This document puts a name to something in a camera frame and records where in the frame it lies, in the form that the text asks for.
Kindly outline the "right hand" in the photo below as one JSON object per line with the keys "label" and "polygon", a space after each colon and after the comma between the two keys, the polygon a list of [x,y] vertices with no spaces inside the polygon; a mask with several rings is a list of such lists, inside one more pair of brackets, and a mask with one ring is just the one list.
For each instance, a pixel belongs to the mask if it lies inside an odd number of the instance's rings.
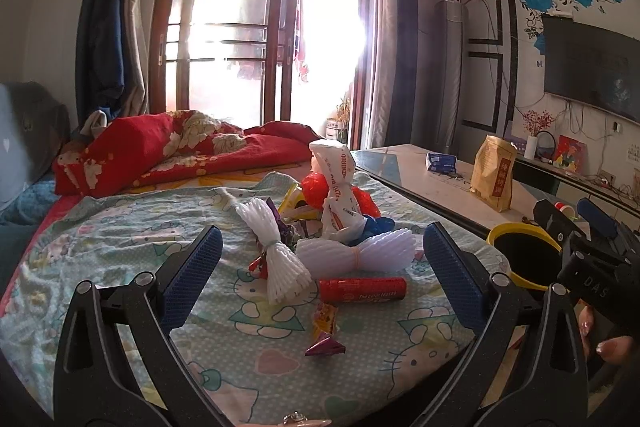
{"label": "right hand", "polygon": [[596,320],[594,319],[593,309],[591,309],[590,306],[584,306],[578,315],[578,326],[586,358],[594,351],[600,355],[600,358],[605,361],[605,363],[621,366],[630,360],[638,351],[638,343],[636,343],[634,338],[629,336],[603,340],[598,343],[596,347],[591,347],[589,335],[594,324],[596,324]]}

